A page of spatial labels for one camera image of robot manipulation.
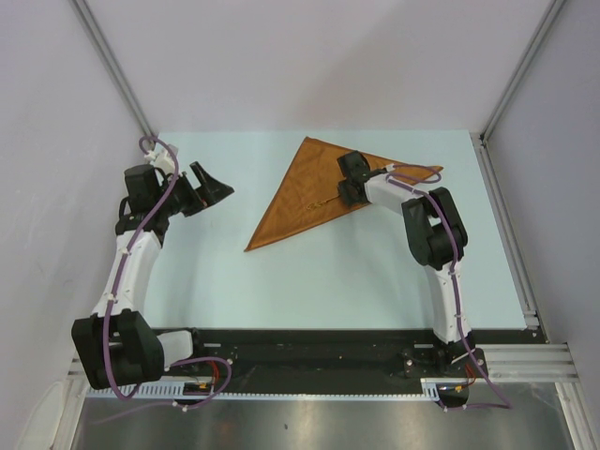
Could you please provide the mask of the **orange satin napkin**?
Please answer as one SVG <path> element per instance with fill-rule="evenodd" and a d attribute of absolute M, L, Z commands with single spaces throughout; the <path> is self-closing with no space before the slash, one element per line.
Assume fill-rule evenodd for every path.
<path fill-rule="evenodd" d="M 383 173 L 381 168 L 389 164 L 393 164 L 395 170 Z M 418 186 L 440 181 L 442 170 L 441 166 L 410 164 L 306 137 L 245 251 L 275 244 L 370 203 L 400 214 L 401 205 L 413 197 Z M 338 183 L 342 180 L 362 184 L 366 203 L 346 206 L 338 194 Z M 338 199 L 307 210 L 310 203 L 333 197 Z"/>

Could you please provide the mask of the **gold ornate spoon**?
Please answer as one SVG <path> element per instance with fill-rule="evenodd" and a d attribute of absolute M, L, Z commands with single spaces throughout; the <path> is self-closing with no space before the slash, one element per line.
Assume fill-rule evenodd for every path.
<path fill-rule="evenodd" d="M 333 198 L 329 198 L 329 199 L 326 199 L 326 200 L 312 202 L 312 203 L 310 203 L 307 206 L 307 210 L 308 211 L 312 211 L 312 210 L 318 209 L 320 207 L 323 207 L 323 206 L 327 205 L 328 203 L 336 201 L 337 199 L 338 199 L 338 197 L 333 197 Z"/>

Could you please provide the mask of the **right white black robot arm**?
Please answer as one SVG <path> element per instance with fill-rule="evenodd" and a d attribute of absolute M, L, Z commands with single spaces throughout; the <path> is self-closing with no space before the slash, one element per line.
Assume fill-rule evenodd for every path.
<path fill-rule="evenodd" d="M 476 353 L 460 283 L 468 234 L 450 191 L 445 187 L 424 189 L 426 184 L 440 182 L 441 172 L 425 166 L 426 176 L 419 179 L 402 172 L 405 164 L 373 169 L 358 151 L 339 157 L 337 164 L 342 173 L 337 184 L 341 200 L 347 206 L 372 203 L 401 215 L 409 250 L 428 270 L 436 337 L 434 368 L 443 376 L 477 373 L 483 358 Z"/>

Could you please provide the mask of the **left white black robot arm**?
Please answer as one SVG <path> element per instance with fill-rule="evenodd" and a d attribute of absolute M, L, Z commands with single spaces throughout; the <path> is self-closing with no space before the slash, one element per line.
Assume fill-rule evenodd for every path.
<path fill-rule="evenodd" d="M 124 172 L 127 196 L 119 206 L 109 279 L 91 315 L 71 328 L 84 373 L 96 390 L 157 381 L 174 363 L 189 375 L 206 366 L 207 352 L 193 343 L 191 332 L 159 334 L 142 315 L 171 217 L 196 215 L 234 192 L 198 162 L 190 169 L 198 187 L 184 173 L 167 173 L 151 164 Z"/>

